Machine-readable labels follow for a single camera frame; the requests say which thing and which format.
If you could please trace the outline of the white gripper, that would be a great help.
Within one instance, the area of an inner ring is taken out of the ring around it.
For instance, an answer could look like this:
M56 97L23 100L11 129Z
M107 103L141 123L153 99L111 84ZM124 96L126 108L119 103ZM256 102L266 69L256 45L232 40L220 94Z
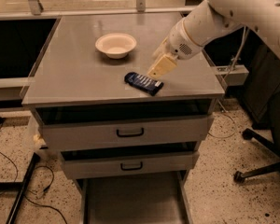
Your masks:
M188 60L203 49L195 44L188 36L183 21L179 21L170 31L167 38L156 48L152 58L156 60L148 69L147 75L159 78L176 68L176 57L179 60Z

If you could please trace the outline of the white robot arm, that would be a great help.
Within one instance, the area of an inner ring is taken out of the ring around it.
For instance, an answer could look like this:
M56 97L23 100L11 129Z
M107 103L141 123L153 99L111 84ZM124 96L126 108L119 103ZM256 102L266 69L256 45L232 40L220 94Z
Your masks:
M280 59L280 0L203 0L170 30L147 74L161 77L211 41L241 27L253 31Z

